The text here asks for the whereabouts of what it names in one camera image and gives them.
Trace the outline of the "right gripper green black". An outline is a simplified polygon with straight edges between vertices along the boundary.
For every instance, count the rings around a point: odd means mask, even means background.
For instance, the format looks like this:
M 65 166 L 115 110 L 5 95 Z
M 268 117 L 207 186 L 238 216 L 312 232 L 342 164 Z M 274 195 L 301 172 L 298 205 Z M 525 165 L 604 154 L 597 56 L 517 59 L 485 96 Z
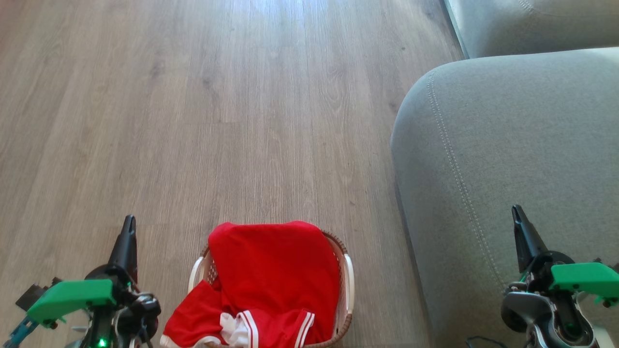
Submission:
M 577 263 L 566 254 L 550 251 L 521 205 L 512 207 L 517 263 L 526 291 L 542 295 L 584 292 L 597 296 L 606 308 L 617 306 L 619 276 L 600 260 Z

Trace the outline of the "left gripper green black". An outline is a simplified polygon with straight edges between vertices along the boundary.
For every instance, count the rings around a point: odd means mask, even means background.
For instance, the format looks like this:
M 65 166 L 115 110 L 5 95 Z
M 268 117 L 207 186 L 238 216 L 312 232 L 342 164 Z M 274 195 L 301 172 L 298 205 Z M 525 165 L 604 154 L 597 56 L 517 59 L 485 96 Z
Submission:
M 142 296 L 138 293 L 136 218 L 125 217 L 107 264 L 83 280 L 55 278 L 49 287 L 27 291 L 27 319 L 54 330 L 58 322 L 84 311 L 88 330 L 141 330 Z

